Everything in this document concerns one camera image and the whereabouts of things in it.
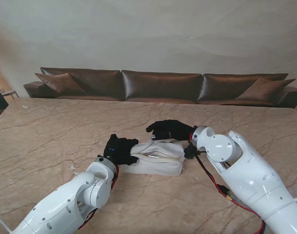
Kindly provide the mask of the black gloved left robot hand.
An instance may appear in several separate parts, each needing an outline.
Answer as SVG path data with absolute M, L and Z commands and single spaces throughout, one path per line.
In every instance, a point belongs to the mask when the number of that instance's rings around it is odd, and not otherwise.
M 131 149 L 138 143 L 137 139 L 119 138 L 116 134 L 111 134 L 105 146 L 103 157 L 115 165 L 132 165 L 137 163 L 138 158 L 131 156 Z

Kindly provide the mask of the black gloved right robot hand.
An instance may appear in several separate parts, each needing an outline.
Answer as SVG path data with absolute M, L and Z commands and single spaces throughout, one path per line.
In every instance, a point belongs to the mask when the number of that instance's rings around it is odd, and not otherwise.
M 156 121 L 146 128 L 146 132 L 152 133 L 152 140 L 175 139 L 188 141 L 194 131 L 195 127 L 173 119 Z

